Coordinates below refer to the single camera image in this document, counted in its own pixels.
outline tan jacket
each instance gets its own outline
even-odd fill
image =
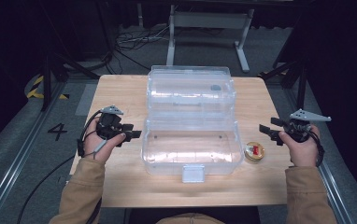
[[[105,164],[83,158],[62,193],[59,215],[50,223],[86,223],[103,194]],[[316,167],[286,170],[287,223],[336,223],[327,193]],[[167,217],[158,224],[222,224],[202,214]]]

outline wooden tabletop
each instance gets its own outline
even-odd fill
[[[243,145],[258,142],[265,148],[261,161],[245,159],[230,175],[206,175],[205,183],[184,184],[180,175],[150,175],[141,160],[142,139],[114,148],[106,164],[104,207],[235,206],[286,203],[284,170],[289,149],[278,147],[258,131],[259,124],[273,127],[278,117],[264,81],[233,77],[236,120]],[[142,130],[147,116],[147,76],[106,75],[99,80],[88,118],[97,110],[115,105],[124,115],[121,123]],[[76,157],[70,174],[78,164]]]

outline person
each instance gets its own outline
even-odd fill
[[[93,150],[103,141],[95,132],[98,118],[94,119],[87,130],[85,156],[79,160],[76,172],[64,187],[59,214],[50,220],[56,223],[97,223],[99,218],[97,205],[103,194],[105,164],[113,148],[121,143],[125,136],[119,134],[93,156]],[[319,130],[312,125],[312,132],[319,136]],[[293,166],[286,173],[287,183],[287,223],[336,223],[325,186],[316,167],[318,150],[316,143],[309,138],[304,143],[297,143],[285,132],[279,137],[288,146]],[[184,214],[161,219],[158,224],[220,224],[214,217],[203,214]]]

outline clear plastic container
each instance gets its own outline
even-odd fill
[[[152,175],[228,175],[244,160],[226,67],[153,66],[142,159]]]

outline jacket cuff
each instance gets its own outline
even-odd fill
[[[316,167],[293,167],[286,170],[288,193],[325,193],[326,189]]]
[[[105,162],[82,158],[70,182],[85,186],[103,186],[105,179]]]

